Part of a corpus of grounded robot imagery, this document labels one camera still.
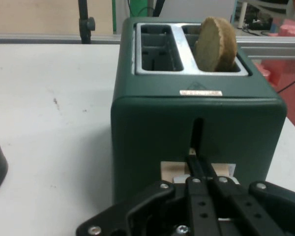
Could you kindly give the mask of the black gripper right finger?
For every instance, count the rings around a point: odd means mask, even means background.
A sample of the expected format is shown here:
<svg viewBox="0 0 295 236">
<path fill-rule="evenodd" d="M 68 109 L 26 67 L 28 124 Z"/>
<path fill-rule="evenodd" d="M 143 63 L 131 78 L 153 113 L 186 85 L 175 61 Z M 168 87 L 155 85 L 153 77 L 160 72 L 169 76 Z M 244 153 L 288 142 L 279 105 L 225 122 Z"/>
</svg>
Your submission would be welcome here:
<svg viewBox="0 0 295 236">
<path fill-rule="evenodd" d="M 266 181 L 245 189 L 229 177 L 221 181 L 206 158 L 199 162 L 222 216 L 233 216 L 249 236 L 295 236 L 295 192 Z"/>
</svg>

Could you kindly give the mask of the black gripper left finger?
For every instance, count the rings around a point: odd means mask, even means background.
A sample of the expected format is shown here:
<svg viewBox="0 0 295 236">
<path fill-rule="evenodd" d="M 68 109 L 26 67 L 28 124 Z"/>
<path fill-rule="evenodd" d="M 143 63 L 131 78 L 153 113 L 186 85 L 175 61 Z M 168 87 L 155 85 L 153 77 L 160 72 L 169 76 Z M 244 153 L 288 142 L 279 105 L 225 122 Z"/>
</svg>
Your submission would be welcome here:
<svg viewBox="0 0 295 236">
<path fill-rule="evenodd" d="M 219 236 L 209 195 L 213 167 L 194 154 L 186 158 L 185 183 L 161 180 L 82 223 L 78 236 Z"/>
</svg>

